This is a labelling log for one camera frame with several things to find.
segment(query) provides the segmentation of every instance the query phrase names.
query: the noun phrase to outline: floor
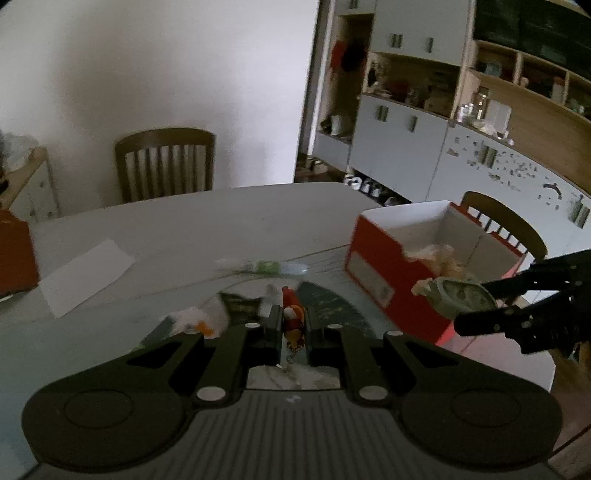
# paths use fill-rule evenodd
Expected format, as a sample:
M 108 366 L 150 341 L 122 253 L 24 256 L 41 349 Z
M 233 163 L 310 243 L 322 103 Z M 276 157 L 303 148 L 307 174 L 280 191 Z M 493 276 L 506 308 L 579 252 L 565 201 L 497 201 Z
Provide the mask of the floor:
M 562 408 L 563 429 L 550 465 L 566 478 L 575 478 L 591 473 L 591 371 L 551 353 L 556 364 L 551 393 Z M 582 478 L 591 479 L 591 474 Z

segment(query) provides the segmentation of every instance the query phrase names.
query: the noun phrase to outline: drawer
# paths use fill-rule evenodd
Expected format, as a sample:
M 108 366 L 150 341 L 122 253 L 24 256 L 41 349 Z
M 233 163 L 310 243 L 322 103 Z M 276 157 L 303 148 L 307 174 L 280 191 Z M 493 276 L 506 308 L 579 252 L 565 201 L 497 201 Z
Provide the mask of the drawer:
M 316 134 L 313 155 L 341 171 L 347 169 L 350 145 L 322 132 Z

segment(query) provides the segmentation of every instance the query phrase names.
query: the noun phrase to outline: circular pad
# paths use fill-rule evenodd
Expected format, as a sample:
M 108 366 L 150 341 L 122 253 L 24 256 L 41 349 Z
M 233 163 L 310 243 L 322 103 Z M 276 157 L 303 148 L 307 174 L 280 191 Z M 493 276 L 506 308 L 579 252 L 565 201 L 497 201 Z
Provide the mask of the circular pad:
M 107 429 L 125 421 L 133 410 L 131 398 L 115 390 L 91 390 L 74 395 L 64 414 L 85 429 Z
M 411 391 L 400 408 L 403 428 L 422 449 L 464 467 L 498 470 L 544 460 L 560 431 L 558 405 L 545 391 L 482 383 L 460 393 L 451 385 Z
M 78 389 L 65 379 L 32 396 L 22 429 L 35 457 L 67 470 L 100 472 L 140 463 L 169 446 L 185 419 L 180 397 L 148 378 L 129 383 Z

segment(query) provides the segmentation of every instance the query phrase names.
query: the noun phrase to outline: red and white box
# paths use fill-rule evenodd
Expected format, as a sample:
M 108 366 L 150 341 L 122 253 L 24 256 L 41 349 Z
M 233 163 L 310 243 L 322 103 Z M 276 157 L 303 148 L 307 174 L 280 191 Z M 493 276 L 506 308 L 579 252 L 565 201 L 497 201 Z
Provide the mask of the red and white box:
M 506 277 L 524 254 L 450 202 L 396 205 L 362 212 L 345 259 L 345 270 L 403 332 L 436 345 L 454 335 L 453 323 L 411 288 L 434 278 L 422 262 L 405 252 L 450 245 L 454 258 L 476 280 Z

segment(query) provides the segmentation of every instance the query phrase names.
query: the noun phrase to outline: white wall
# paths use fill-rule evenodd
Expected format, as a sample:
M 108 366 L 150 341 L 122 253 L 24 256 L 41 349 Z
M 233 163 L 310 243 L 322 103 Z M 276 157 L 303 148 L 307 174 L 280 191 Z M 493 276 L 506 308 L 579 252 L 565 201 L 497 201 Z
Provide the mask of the white wall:
M 121 201 L 115 141 L 217 135 L 215 188 L 293 179 L 318 0 L 12 0 L 0 129 L 46 145 L 64 214 Z

